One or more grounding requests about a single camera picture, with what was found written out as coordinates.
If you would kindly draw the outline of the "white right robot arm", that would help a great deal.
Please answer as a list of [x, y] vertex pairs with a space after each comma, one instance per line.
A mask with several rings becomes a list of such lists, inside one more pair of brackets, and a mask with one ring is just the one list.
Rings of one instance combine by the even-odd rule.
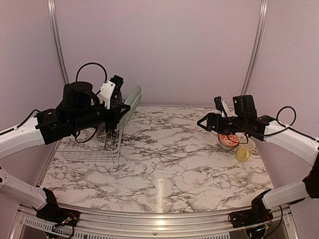
[[230, 136], [243, 133], [268, 143], [276, 152], [287, 152], [289, 156], [308, 165], [309, 173], [304, 178], [262, 193], [252, 201], [247, 219], [259, 222], [266, 210], [304, 199], [319, 197], [319, 140], [293, 128], [292, 123], [280, 122], [279, 117], [259, 116], [252, 95], [233, 97], [234, 116], [227, 112], [227, 105], [221, 97], [214, 99], [217, 113], [208, 113], [197, 121], [206, 131]]

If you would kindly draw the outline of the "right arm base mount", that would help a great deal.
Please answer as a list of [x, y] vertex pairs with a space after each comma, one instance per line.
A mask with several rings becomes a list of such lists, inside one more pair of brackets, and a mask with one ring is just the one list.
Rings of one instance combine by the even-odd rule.
[[253, 209], [247, 209], [231, 212], [228, 215], [228, 221], [232, 224], [233, 228], [260, 224], [271, 221], [273, 218], [274, 217], [271, 210], [262, 210], [257, 212]]

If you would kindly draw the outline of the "red patterned white bowl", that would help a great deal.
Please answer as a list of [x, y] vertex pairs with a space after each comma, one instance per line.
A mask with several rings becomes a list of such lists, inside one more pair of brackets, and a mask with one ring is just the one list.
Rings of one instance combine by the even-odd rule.
[[219, 140], [220, 147], [226, 151], [235, 149], [240, 142], [239, 137], [234, 134], [231, 134], [231, 135], [219, 134], [218, 140]]

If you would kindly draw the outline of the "pale green round plate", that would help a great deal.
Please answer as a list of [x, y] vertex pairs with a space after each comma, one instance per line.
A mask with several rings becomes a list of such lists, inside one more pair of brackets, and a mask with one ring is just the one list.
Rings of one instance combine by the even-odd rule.
[[135, 112], [140, 100], [142, 98], [142, 87], [141, 85], [136, 85], [125, 101], [125, 105], [130, 106], [130, 110], [125, 113], [125, 115], [120, 119], [115, 131], [119, 131], [121, 128], [125, 127], [129, 120], [131, 119], [133, 113]]

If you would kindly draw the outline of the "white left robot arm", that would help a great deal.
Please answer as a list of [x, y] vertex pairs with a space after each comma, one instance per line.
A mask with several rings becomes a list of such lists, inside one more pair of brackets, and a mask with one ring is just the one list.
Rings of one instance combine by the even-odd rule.
[[79, 139], [88, 128], [98, 132], [115, 130], [130, 111], [122, 102], [123, 80], [106, 81], [97, 93], [88, 82], [73, 82], [63, 88], [57, 107], [44, 111], [33, 110], [20, 124], [0, 133], [0, 157], [21, 156], [37, 147], [53, 144], [66, 137]]

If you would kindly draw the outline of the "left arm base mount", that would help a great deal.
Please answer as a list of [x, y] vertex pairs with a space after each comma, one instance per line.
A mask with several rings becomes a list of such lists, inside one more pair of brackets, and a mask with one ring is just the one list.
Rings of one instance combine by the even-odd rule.
[[76, 227], [80, 212], [66, 208], [52, 210], [43, 208], [41, 210], [36, 210], [36, 216], [40, 219], [55, 223], [55, 227]]

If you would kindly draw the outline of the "yellow ceramic mug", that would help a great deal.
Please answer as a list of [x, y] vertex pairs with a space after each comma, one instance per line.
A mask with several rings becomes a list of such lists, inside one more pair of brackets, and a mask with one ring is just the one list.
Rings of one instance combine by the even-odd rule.
[[241, 162], [245, 162], [251, 156], [253, 150], [255, 149], [256, 144], [251, 139], [242, 138], [239, 142], [236, 151], [236, 159]]

